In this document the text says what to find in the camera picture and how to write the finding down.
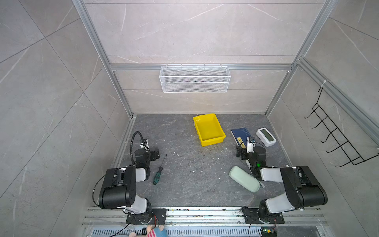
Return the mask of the green black screwdriver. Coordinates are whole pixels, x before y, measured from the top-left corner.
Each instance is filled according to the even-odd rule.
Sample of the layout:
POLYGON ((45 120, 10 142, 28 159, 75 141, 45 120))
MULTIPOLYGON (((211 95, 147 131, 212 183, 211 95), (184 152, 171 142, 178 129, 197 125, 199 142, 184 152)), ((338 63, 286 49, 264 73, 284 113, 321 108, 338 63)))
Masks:
POLYGON ((161 177, 161 174, 162 174, 162 171, 163 171, 163 166, 164 166, 166 158, 167 158, 167 154, 165 155, 161 166, 159 167, 157 173, 154 176, 153 185, 156 185, 160 181, 160 177, 161 177))

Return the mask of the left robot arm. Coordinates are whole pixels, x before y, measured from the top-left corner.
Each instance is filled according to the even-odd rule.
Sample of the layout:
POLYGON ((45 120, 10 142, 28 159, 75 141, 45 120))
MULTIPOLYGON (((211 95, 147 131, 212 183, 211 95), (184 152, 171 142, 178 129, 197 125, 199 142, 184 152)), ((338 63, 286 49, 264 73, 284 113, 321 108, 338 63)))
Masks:
POLYGON ((159 149, 138 149, 134 152, 136 161, 123 168, 106 171, 100 189, 98 206, 102 209, 123 209, 133 215, 152 216, 148 199, 136 193, 136 183, 147 181, 151 175, 150 163, 160 158, 159 149))

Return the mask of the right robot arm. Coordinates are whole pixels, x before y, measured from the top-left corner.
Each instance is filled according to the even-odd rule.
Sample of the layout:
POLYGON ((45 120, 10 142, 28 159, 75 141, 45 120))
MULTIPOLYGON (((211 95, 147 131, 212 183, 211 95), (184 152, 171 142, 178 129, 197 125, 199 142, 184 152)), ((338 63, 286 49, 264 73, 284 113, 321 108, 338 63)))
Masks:
POLYGON ((268 224, 284 212, 327 204, 327 193, 309 167, 268 167, 265 148, 261 146, 247 148, 237 145, 236 157, 246 161, 250 173, 234 166, 229 176, 245 189, 255 193, 262 186, 262 181, 281 183, 285 189, 283 194, 262 200, 256 214, 253 209, 243 207, 242 212, 253 221, 268 224))

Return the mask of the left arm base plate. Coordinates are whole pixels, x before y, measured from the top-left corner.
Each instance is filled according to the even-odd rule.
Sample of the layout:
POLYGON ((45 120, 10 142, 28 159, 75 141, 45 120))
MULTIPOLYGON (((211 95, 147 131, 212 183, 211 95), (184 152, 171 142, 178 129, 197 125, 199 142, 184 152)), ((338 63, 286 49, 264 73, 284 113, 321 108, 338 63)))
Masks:
POLYGON ((135 225, 159 225, 165 224, 167 217, 167 209, 165 208, 153 208, 147 210, 142 214, 131 214, 128 213, 126 224, 135 225))

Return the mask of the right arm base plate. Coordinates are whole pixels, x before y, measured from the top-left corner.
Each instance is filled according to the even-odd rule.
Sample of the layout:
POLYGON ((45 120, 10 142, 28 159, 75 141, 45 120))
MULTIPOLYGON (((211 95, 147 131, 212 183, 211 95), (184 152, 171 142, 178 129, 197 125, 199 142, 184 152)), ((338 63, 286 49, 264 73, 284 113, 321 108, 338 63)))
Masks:
POLYGON ((241 211, 246 224, 284 224, 282 213, 272 214, 264 207, 249 208, 242 207, 241 211))

